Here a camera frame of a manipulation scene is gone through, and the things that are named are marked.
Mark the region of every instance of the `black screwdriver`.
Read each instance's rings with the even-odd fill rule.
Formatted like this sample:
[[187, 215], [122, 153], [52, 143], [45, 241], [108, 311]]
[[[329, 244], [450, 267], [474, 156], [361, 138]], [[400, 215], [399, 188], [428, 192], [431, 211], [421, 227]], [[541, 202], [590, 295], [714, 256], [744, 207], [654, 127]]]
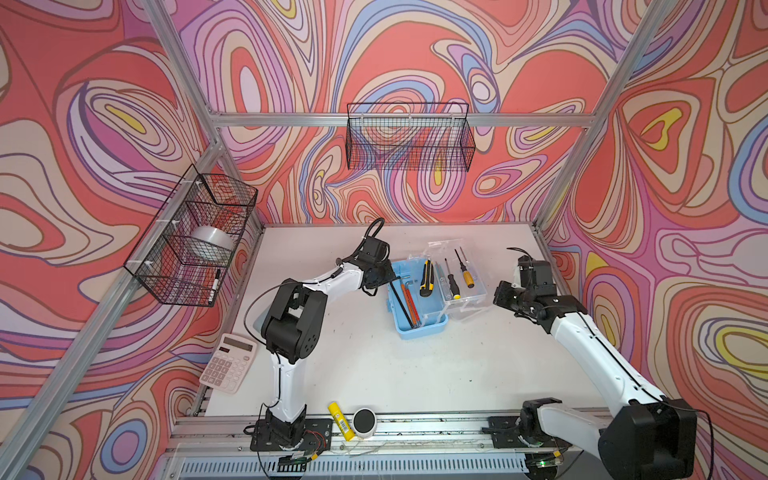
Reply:
[[448, 283], [451, 286], [451, 294], [453, 295], [454, 300], [458, 300], [462, 298], [462, 296], [458, 293], [458, 284], [456, 283], [456, 280], [453, 278], [453, 273], [451, 273], [451, 267], [448, 265], [448, 259], [445, 259], [445, 268], [448, 271]]
[[472, 278], [472, 274], [467, 271], [467, 266], [462, 262], [462, 258], [458, 255], [458, 252], [456, 252], [456, 258], [458, 258], [458, 264], [462, 268], [462, 272], [464, 272], [464, 281], [467, 283], [467, 286], [469, 288], [472, 288], [475, 286], [475, 279]]

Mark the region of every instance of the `calculator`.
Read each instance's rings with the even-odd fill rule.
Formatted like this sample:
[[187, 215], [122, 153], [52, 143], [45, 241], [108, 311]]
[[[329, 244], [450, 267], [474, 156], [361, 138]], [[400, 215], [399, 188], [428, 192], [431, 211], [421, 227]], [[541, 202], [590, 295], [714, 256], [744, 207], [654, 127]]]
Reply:
[[248, 373], [258, 345], [239, 336], [224, 333], [200, 383], [226, 393], [235, 393]]

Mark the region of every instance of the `psychedelic patterned wall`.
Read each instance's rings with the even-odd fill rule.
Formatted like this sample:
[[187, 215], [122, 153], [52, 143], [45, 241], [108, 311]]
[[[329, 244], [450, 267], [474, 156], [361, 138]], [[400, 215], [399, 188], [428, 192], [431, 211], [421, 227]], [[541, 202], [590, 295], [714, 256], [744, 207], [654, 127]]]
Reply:
[[227, 142], [245, 181], [259, 189], [264, 223], [530, 221], [579, 133], [566, 127], [477, 128], [469, 172], [406, 172], [350, 171], [345, 128], [275, 130], [267, 140], [231, 127], [239, 143]]
[[767, 75], [768, 3], [680, 2], [546, 229], [608, 339], [712, 415], [721, 480], [768, 478]]
[[[482, 113], [582, 113], [594, 109], [645, 8], [644, 0], [200, 0], [170, 12], [215, 111], [464, 100]], [[265, 222], [359, 223], [532, 220], [577, 134], [478, 128], [468, 174], [403, 174], [350, 172], [345, 132], [222, 135], [260, 189]]]
[[[206, 146], [140, 2], [0, 2], [0, 441]], [[25, 478], [146, 477], [197, 390], [244, 239], [215, 308], [136, 295]]]

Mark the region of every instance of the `ventilation grille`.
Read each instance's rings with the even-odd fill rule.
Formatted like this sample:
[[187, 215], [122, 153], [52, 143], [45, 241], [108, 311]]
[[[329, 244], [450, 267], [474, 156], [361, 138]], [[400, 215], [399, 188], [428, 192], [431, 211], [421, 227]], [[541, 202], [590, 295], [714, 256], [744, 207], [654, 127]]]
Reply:
[[[270, 476], [294, 476], [278, 472], [276, 458], [262, 458]], [[321, 455], [308, 464], [304, 476], [414, 475], [430, 473], [526, 473], [523, 453], [476, 453], [454, 455]], [[258, 459], [186, 458], [180, 469], [181, 478], [252, 478], [260, 474]]]

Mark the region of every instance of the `yellow glue stick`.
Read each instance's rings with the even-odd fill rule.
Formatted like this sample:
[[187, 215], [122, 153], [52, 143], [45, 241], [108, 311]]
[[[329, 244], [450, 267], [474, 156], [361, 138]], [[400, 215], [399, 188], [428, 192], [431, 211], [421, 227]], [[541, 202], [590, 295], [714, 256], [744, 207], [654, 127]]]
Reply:
[[331, 412], [331, 416], [334, 420], [336, 420], [336, 424], [339, 426], [339, 430], [341, 430], [341, 433], [344, 435], [344, 439], [348, 442], [349, 440], [355, 438], [355, 432], [353, 432], [349, 427], [349, 423], [346, 421], [344, 414], [341, 413], [341, 409], [336, 404], [336, 402], [328, 405], [328, 411]]

